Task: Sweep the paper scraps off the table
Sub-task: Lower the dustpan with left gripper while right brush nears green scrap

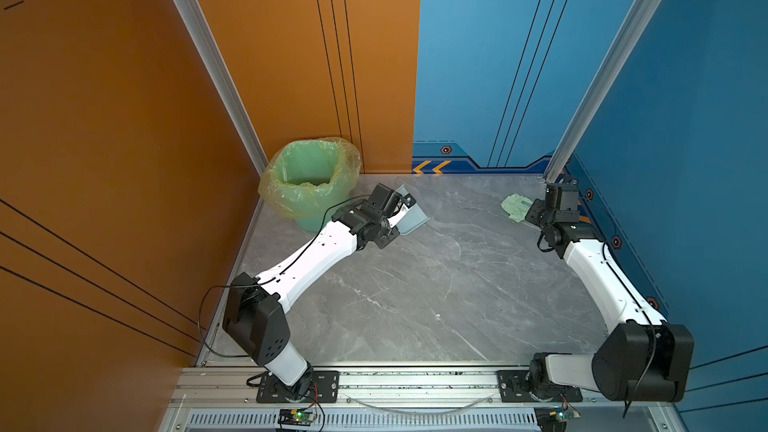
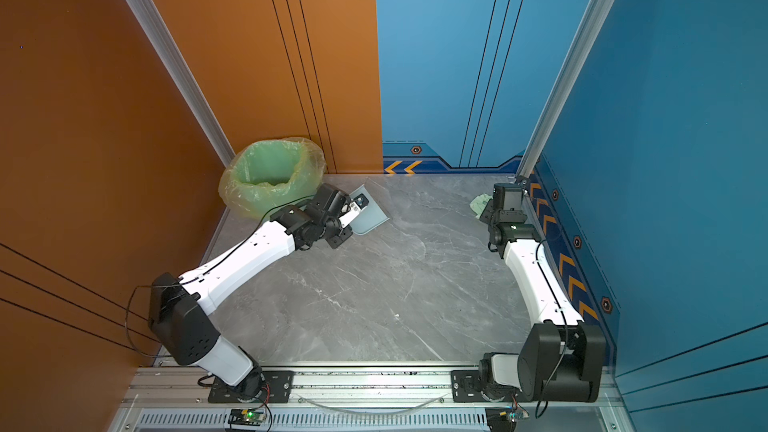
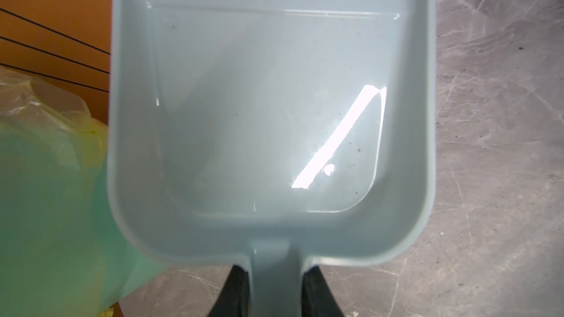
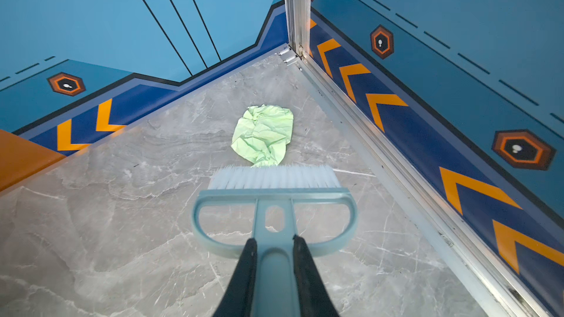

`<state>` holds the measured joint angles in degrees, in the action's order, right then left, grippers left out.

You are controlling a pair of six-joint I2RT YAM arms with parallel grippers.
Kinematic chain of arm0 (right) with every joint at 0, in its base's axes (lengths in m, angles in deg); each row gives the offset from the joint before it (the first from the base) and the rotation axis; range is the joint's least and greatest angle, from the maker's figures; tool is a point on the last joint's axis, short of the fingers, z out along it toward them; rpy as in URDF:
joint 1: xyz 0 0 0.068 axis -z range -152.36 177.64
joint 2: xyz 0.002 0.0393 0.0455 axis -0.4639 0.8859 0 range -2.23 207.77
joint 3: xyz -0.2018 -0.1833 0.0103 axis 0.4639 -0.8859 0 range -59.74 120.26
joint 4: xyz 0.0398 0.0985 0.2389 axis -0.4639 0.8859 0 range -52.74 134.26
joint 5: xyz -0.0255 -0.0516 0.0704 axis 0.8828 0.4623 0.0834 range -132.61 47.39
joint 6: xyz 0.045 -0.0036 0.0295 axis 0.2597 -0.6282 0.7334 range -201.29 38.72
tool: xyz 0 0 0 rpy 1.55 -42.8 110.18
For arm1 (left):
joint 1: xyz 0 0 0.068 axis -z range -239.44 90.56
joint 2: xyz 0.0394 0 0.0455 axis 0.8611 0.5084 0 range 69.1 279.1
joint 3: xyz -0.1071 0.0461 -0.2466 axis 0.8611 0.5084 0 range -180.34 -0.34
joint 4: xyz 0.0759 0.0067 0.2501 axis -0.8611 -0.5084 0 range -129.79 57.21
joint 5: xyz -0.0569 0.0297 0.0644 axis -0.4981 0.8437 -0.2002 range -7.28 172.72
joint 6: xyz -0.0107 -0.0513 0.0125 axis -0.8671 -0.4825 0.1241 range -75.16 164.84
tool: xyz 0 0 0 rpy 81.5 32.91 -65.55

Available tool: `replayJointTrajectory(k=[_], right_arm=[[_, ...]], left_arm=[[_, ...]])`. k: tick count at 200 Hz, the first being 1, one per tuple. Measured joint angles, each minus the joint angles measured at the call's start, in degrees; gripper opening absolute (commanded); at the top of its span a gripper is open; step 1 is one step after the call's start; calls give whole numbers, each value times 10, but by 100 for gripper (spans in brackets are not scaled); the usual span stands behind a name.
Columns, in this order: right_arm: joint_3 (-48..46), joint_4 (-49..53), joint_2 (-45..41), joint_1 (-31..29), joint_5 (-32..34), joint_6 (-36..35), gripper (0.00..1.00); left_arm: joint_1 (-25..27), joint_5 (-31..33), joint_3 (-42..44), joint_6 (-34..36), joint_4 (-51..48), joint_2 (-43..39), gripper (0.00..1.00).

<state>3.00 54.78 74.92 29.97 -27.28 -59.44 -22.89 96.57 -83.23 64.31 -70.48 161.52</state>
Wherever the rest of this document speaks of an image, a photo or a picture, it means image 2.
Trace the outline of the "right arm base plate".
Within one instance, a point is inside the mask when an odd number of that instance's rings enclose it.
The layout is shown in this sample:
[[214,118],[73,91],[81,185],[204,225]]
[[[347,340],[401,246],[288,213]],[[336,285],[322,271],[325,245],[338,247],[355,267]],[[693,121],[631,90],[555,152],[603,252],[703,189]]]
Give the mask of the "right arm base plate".
[[512,403],[524,399],[518,387],[488,382],[476,369],[452,370],[450,382],[455,403]]

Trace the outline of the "grey-blue dustpan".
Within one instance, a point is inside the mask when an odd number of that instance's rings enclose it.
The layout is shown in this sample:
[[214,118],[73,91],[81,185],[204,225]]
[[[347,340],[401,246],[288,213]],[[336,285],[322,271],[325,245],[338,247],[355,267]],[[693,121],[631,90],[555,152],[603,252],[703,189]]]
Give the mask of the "grey-blue dustpan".
[[355,235],[366,235],[377,227],[389,220],[389,217],[382,207],[375,201],[373,195],[364,185],[358,187],[351,196],[356,198],[362,195],[367,199],[367,205],[362,212],[351,222],[352,231]]

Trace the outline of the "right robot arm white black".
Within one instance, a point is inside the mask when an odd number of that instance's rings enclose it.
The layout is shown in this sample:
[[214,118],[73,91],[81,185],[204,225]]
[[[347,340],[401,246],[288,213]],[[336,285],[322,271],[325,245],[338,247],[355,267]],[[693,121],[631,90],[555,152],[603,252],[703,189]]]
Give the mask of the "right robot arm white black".
[[492,400],[593,403],[599,395],[606,338],[584,322],[547,261],[542,232],[523,209],[524,188],[496,183],[480,215],[488,249],[520,288],[530,331],[520,352],[490,352],[479,363],[482,394]]

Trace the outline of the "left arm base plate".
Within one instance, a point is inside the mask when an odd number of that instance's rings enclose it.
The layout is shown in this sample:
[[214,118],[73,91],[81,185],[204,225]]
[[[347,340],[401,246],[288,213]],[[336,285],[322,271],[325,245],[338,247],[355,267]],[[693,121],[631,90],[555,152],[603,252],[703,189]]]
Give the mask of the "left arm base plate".
[[240,384],[227,385],[216,377],[210,388],[212,404],[285,404],[289,401],[294,372],[290,370],[250,373]]

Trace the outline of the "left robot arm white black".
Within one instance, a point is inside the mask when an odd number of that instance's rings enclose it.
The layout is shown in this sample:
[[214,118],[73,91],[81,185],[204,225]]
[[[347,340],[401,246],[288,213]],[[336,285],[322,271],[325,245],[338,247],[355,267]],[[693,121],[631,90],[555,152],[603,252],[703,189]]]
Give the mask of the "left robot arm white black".
[[210,316],[259,272],[324,240],[333,249],[353,234],[352,223],[370,205],[323,184],[312,197],[275,208],[246,239],[219,257],[176,278],[168,273],[150,286],[148,326],[171,357],[219,379],[236,399],[258,399],[265,378],[257,361],[226,339]]

